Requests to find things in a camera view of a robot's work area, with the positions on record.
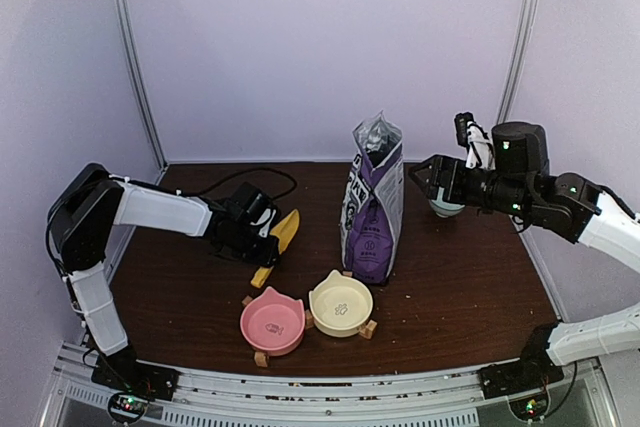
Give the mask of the right aluminium frame post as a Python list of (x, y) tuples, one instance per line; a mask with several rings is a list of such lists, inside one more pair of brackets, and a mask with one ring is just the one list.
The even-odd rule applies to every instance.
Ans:
[(496, 122), (509, 119), (524, 70), (528, 45), (534, 28), (539, 0), (521, 0), (513, 46), (506, 72)]

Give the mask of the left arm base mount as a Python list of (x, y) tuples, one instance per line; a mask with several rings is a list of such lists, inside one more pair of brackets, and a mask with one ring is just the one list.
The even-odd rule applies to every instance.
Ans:
[(93, 383), (150, 400), (171, 401), (179, 380), (173, 368), (141, 362), (131, 344), (115, 354), (96, 350)]

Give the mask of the front aluminium rail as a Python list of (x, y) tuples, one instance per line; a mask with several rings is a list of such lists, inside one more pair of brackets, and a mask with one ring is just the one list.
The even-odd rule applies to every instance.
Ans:
[[(85, 349), (63, 344), (37, 426), (118, 426), (113, 390), (91, 382)], [(171, 401), (151, 403), (132, 426), (621, 426), (604, 373), (582, 361), (547, 387), (551, 417), (520, 420), (516, 398), (488, 399), (476, 368), (364, 377), (275, 377), (176, 368)]]

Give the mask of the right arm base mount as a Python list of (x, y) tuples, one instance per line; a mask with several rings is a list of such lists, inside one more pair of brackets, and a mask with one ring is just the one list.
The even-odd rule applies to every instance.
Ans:
[(541, 389), (564, 379), (563, 368), (546, 352), (551, 332), (557, 325), (550, 323), (534, 328), (517, 360), (490, 364), (478, 371), (485, 399)]

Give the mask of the pink cat-shaped bowl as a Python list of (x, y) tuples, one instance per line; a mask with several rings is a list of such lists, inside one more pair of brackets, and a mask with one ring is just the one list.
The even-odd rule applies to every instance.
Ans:
[(240, 317), (244, 339), (269, 356), (284, 356), (301, 343), (306, 329), (304, 303), (267, 287), (248, 303)]

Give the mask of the yellow plastic scoop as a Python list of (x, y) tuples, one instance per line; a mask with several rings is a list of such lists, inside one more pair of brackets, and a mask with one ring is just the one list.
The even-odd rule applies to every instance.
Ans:
[(260, 267), (256, 270), (251, 280), (252, 287), (261, 289), (265, 285), (274, 267), (278, 264), (280, 256), (287, 250), (291, 241), (295, 237), (299, 229), (299, 225), (299, 210), (293, 209), (284, 219), (271, 229), (270, 235), (278, 239), (278, 257), (276, 258), (276, 262), (273, 266)]

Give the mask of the aluminium frame post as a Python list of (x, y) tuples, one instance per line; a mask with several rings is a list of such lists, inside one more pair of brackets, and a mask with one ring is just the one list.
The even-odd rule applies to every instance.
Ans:
[(167, 168), (168, 162), (161, 146), (158, 129), (149, 103), (148, 93), (135, 43), (128, 0), (113, 0), (113, 2), (118, 19), (120, 37), (124, 48), (125, 63), (136, 106), (141, 117), (143, 130), (151, 148), (155, 164), (160, 171), (163, 171)]
[(521, 0), (513, 46), (506, 72), (496, 122), (509, 119), (524, 70), (528, 45), (534, 28), (539, 0)]

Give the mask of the purple pet food bag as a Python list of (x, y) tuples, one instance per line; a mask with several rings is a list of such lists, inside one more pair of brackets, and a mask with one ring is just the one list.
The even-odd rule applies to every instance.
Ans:
[(343, 268), (370, 285), (393, 271), (404, 214), (403, 136), (383, 113), (354, 130), (357, 147), (340, 216)]

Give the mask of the left aluminium frame post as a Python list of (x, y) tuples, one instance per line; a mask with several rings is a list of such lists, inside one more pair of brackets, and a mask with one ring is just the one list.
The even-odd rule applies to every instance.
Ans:
[(158, 129), (149, 103), (148, 93), (135, 43), (128, 0), (113, 0), (113, 2), (118, 19), (120, 37), (124, 48), (125, 63), (136, 106), (141, 117), (143, 130), (151, 148), (155, 164), (160, 171), (163, 171), (167, 168), (168, 162), (161, 146)]

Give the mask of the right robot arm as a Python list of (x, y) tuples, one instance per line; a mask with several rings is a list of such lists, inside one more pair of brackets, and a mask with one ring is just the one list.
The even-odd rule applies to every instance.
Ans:
[[(603, 252), (639, 268), (639, 215), (609, 187), (566, 172), (549, 172), (546, 132), (539, 124), (511, 121), (485, 133), (469, 113), (455, 118), (466, 159), (433, 155), (409, 170), (431, 201), (474, 207), (536, 226), (572, 244)], [(519, 387), (535, 387), (553, 366), (633, 350), (639, 346), (639, 307), (586, 321), (539, 326), (513, 366)]]

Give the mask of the light blue ceramic bowl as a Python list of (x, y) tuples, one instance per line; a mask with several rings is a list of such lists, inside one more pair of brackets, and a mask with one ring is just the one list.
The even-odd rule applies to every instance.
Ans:
[(465, 209), (465, 205), (452, 204), (441, 199), (430, 199), (429, 205), (433, 212), (440, 218), (451, 218), (457, 216)]

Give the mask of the cream cat-shaped bowl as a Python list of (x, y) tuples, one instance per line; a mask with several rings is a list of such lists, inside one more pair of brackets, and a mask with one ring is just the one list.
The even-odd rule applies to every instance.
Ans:
[(332, 270), (308, 296), (315, 327), (331, 337), (357, 335), (373, 312), (369, 288), (338, 270)]

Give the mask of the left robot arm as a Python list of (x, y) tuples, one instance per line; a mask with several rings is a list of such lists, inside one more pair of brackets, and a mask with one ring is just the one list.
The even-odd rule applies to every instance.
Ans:
[(106, 376), (123, 391), (137, 389), (144, 371), (122, 353), (130, 346), (105, 273), (115, 228), (152, 229), (204, 240), (240, 262), (272, 267), (280, 257), (271, 230), (280, 210), (261, 189), (243, 183), (213, 200), (119, 177), (87, 164), (47, 214), (45, 243), (97, 350)]

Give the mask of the wooden bowl stand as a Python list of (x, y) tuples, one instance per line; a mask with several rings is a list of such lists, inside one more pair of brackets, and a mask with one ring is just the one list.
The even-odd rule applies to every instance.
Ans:
[[(242, 301), (242, 311), (248, 305), (248, 303), (251, 302), (254, 299), (255, 298), (252, 298), (250, 296), (245, 297), (243, 299), (243, 301)], [(307, 302), (303, 302), (303, 303), (304, 303), (305, 315), (306, 315), (306, 329), (305, 329), (305, 332), (304, 332), (304, 336), (305, 336), (307, 331), (309, 331), (311, 329), (316, 329), (316, 330), (318, 330), (318, 329), (315, 327), (314, 319), (313, 319), (313, 316), (312, 316), (312, 314), (310, 312), (309, 296), (308, 296), (308, 301)], [(362, 338), (364, 338), (366, 340), (370, 340), (370, 339), (373, 338), (373, 336), (375, 335), (375, 333), (377, 331), (377, 322), (372, 319), (372, 314), (371, 314), (370, 320), (367, 322), (367, 324), (360, 328), (359, 333), (357, 335), (353, 335), (353, 336), (360, 336), (360, 337), (362, 337)], [(254, 351), (254, 363), (255, 363), (255, 365), (257, 367), (259, 367), (259, 368), (268, 367), (269, 366), (269, 361), (270, 361), (271, 358), (273, 358), (273, 356), (269, 356), (269, 355), (267, 355), (267, 354), (265, 354), (263, 352), (256, 351), (253, 347), (252, 347), (252, 349)]]

